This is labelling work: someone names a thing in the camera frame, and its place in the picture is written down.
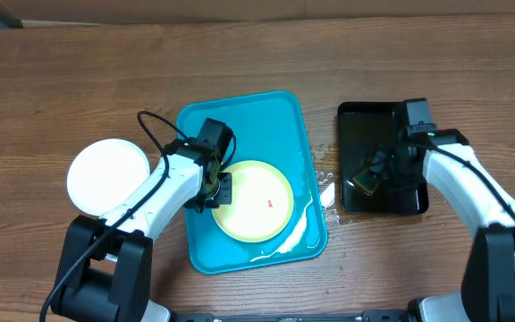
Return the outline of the green yellow sponge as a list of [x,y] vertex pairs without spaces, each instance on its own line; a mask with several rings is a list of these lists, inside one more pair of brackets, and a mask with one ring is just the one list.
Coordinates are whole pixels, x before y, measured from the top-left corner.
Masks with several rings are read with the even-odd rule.
[[372,196],[379,184],[378,177],[367,167],[355,174],[351,180],[352,184],[361,192]]

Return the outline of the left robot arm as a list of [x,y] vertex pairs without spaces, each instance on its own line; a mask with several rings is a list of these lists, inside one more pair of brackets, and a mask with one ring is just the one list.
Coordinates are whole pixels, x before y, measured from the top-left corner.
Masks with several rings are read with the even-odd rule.
[[83,213],[67,230],[39,318],[53,312],[74,321],[172,321],[173,313],[149,298],[154,243],[180,208],[200,212],[231,202],[224,168],[235,150],[235,140],[175,140],[151,170],[127,140],[84,148],[67,175],[69,196]]

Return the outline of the white plate front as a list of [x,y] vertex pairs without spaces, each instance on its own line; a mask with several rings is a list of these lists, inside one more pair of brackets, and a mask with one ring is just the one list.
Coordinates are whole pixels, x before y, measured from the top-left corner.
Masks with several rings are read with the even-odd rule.
[[106,139],[73,159],[66,188],[79,210],[101,216],[122,204],[149,176],[150,165],[141,148],[127,140]]

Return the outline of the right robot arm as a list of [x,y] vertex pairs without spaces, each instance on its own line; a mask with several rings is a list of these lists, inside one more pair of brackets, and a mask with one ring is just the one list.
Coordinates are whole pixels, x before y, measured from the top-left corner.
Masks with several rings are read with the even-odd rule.
[[473,236],[457,292],[414,300],[415,321],[515,321],[515,199],[457,130],[417,132],[367,156],[374,182],[434,186]]

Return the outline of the light green plate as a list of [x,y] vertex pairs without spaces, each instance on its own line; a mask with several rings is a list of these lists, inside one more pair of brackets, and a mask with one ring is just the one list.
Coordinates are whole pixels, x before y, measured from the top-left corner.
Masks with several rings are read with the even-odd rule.
[[265,242],[290,222],[294,197],[288,179],[268,163],[248,160],[226,168],[232,202],[212,211],[221,230],[239,242]]

